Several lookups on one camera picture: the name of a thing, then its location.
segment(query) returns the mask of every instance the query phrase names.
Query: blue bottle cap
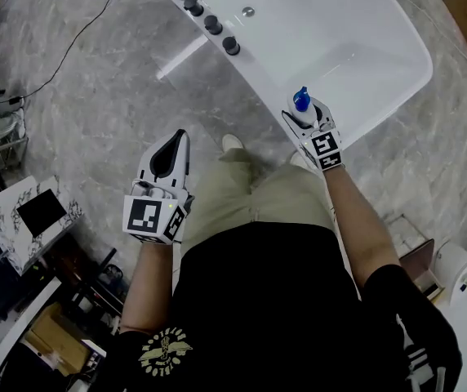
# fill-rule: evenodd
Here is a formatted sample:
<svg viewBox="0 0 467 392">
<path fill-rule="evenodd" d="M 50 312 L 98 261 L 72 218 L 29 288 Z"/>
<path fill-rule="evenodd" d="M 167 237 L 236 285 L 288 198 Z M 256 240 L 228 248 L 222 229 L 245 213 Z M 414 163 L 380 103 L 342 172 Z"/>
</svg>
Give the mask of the blue bottle cap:
<svg viewBox="0 0 467 392">
<path fill-rule="evenodd" d="M 296 109 L 299 112 L 305 112 L 308 110 L 308 106 L 311 103 L 311 99 L 308 94 L 308 89 L 302 87 L 295 96 L 293 96 L 293 102 L 296 104 Z"/>
</svg>

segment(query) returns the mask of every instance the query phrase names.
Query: marble floor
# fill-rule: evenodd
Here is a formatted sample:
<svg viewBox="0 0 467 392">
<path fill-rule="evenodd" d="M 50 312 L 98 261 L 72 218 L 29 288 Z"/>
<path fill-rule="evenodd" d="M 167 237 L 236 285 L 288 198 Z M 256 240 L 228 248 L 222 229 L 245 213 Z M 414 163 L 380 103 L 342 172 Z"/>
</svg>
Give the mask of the marble floor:
<svg viewBox="0 0 467 392">
<path fill-rule="evenodd" d="M 386 220 L 404 213 L 437 247 L 467 247 L 467 45 L 442 0 L 398 0 L 434 61 L 434 77 L 399 111 L 345 151 L 348 170 Z M 56 69 L 105 0 L 2 0 L 0 83 L 32 91 Z M 81 244 L 130 277 L 139 243 L 121 231 L 123 195 L 156 136 L 180 127 L 192 141 L 189 187 L 238 135 L 263 176 L 292 153 L 259 98 L 205 43 L 159 72 L 201 33 L 168 0 L 112 0 L 77 41 L 52 84 L 27 105 L 24 174 L 58 174 L 86 215 Z"/>
</svg>

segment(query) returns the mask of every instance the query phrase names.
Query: bathtub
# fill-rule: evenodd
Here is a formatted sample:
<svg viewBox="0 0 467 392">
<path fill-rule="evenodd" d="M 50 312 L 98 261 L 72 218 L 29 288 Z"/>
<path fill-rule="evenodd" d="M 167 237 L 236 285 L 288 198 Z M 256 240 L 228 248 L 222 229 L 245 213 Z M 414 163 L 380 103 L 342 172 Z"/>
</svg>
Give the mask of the bathtub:
<svg viewBox="0 0 467 392">
<path fill-rule="evenodd" d="M 184 1 L 172 1 L 182 9 Z M 347 147 L 433 74 L 428 50 L 396 0 L 199 1 L 201 16 L 185 13 L 222 51 L 224 38 L 238 40 L 239 54 L 225 56 L 296 145 L 282 111 L 301 87 L 329 108 Z M 210 14 L 224 26 L 218 36 L 204 28 Z"/>
</svg>

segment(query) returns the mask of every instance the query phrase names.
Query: shirt graphic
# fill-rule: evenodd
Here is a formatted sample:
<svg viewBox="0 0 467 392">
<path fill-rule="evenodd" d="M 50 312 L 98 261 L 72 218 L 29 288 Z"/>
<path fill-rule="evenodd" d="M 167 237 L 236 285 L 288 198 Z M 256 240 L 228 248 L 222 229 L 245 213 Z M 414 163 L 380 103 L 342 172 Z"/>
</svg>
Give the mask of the shirt graphic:
<svg viewBox="0 0 467 392">
<path fill-rule="evenodd" d="M 168 376 L 174 365 L 180 364 L 180 357 L 184 356 L 192 347 L 181 341 L 186 338 L 182 329 L 167 328 L 149 340 L 143 346 L 145 353 L 139 358 L 141 367 L 152 376 Z"/>
</svg>

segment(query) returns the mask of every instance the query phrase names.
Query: black t-shirt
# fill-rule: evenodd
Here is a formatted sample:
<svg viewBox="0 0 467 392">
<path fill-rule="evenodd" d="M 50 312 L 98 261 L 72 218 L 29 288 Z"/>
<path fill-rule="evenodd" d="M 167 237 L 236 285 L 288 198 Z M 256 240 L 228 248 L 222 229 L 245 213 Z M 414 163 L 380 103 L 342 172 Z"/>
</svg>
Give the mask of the black t-shirt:
<svg viewBox="0 0 467 392">
<path fill-rule="evenodd" d="M 359 300 L 330 230 L 254 222 L 185 255 L 168 324 L 118 336 L 92 390 L 411 390 L 398 315 L 452 390 L 455 335 L 401 267 L 378 269 Z"/>
</svg>

